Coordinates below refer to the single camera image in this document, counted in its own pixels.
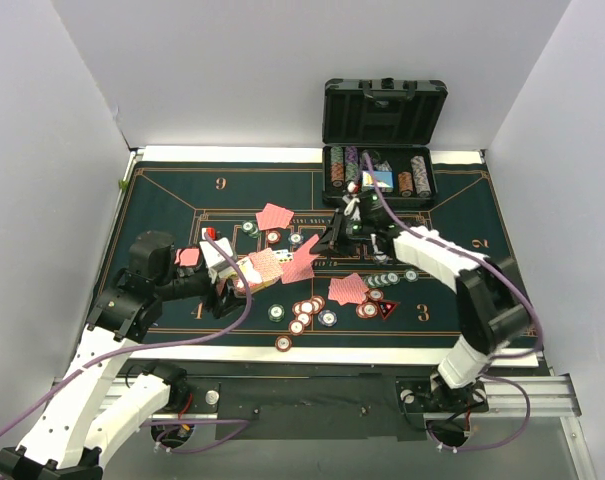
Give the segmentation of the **red playing card deck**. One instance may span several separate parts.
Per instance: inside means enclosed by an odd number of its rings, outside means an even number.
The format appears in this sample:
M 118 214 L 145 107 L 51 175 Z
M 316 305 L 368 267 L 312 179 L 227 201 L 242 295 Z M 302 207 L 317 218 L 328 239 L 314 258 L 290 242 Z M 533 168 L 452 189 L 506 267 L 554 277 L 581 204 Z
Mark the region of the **red playing card deck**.
M 246 282 L 237 274 L 231 276 L 233 287 L 239 295 L 245 295 L 247 289 L 256 293 L 276 283 L 283 275 L 282 262 L 271 249 L 253 252 L 237 263 Z

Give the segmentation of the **green poker chip stack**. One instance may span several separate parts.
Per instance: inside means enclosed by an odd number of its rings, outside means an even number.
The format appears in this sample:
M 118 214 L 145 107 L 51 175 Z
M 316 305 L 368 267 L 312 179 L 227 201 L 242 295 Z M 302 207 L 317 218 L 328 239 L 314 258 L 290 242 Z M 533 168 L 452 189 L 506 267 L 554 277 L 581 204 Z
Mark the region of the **green poker chip stack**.
M 273 323 L 281 322 L 285 315 L 285 308 L 280 304 L 273 304 L 268 309 L 268 318 Z

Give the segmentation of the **moved green chip stack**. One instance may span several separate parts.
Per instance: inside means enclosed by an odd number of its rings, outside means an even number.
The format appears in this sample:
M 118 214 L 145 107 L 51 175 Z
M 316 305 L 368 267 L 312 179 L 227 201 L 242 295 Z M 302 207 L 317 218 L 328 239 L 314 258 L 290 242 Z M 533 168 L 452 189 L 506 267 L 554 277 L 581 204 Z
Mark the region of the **moved green chip stack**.
M 364 284 L 369 289 L 381 289 L 398 285 L 402 281 L 409 283 L 417 282 L 418 279 L 418 271 L 409 268 L 401 271 L 384 271 L 366 275 L 364 277 Z

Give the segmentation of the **red poker chip stack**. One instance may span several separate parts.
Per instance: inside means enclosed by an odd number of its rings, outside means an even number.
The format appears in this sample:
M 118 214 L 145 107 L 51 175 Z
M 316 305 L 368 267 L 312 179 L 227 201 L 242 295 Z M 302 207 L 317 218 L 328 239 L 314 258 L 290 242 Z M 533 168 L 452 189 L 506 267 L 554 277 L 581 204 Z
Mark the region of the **red poker chip stack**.
M 295 320 L 300 320 L 305 330 L 312 331 L 314 320 L 326 305 L 325 299 L 320 295 L 313 295 L 307 300 L 295 302 L 292 312 Z

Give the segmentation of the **blue poker chip stack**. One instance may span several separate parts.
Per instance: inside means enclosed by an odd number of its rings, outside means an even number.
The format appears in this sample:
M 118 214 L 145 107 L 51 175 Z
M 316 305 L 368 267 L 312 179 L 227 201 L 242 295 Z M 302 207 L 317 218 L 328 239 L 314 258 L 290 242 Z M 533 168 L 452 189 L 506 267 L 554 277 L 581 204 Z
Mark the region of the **blue poker chip stack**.
M 330 310 L 322 310 L 318 313 L 318 321 L 325 327 L 332 327 L 337 323 L 337 315 Z

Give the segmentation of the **green chips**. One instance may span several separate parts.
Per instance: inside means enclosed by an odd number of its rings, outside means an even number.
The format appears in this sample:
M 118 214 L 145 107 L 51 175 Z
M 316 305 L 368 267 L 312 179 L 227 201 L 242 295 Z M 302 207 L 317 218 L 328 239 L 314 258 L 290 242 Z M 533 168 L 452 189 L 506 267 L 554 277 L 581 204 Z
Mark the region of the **green chips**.
M 250 238 L 258 238 L 260 229 L 258 223 L 254 220 L 248 220 L 241 224 L 241 231 Z

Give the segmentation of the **moved red chip group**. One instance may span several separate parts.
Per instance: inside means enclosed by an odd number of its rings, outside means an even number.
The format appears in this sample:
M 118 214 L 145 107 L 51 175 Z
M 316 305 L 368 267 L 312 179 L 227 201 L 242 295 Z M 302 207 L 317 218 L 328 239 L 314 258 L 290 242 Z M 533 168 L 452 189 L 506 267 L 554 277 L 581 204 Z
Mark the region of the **moved red chip group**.
M 363 319 L 376 317 L 380 312 L 379 302 L 384 299 L 381 289 L 372 289 L 365 294 L 365 300 L 356 306 L 356 315 Z

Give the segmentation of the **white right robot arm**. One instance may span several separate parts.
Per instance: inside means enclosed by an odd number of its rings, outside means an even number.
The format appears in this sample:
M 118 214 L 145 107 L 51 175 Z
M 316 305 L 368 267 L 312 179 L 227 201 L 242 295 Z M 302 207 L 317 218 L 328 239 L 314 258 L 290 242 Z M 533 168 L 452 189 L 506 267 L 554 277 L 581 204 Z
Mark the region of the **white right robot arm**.
M 347 195 L 310 252 L 348 256 L 366 245 L 394 262 L 411 265 L 456 296 L 460 336 L 429 383 L 431 402 L 450 409 L 465 395 L 501 350 L 534 323 L 516 262 L 494 262 L 443 239 L 435 230 L 402 222 L 380 194 Z

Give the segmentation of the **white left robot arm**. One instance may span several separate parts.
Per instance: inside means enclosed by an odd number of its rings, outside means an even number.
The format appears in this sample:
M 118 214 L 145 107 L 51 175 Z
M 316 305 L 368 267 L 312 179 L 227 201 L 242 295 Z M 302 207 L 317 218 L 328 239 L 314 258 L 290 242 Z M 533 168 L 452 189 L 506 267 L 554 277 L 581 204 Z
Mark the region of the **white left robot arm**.
M 186 265 L 172 235 L 137 236 L 127 267 L 97 298 L 63 379 L 28 409 L 38 420 L 17 445 L 0 451 L 1 478 L 100 479 L 149 416 L 185 405 L 184 371 L 154 364 L 129 392 L 100 408 L 131 354 L 146 350 L 143 339 L 164 303 L 199 297 L 215 317 L 251 306 L 250 297 L 236 298 L 231 286 L 221 283 L 224 273 L 241 272 L 228 240 L 205 234 L 197 249 L 200 259 Z

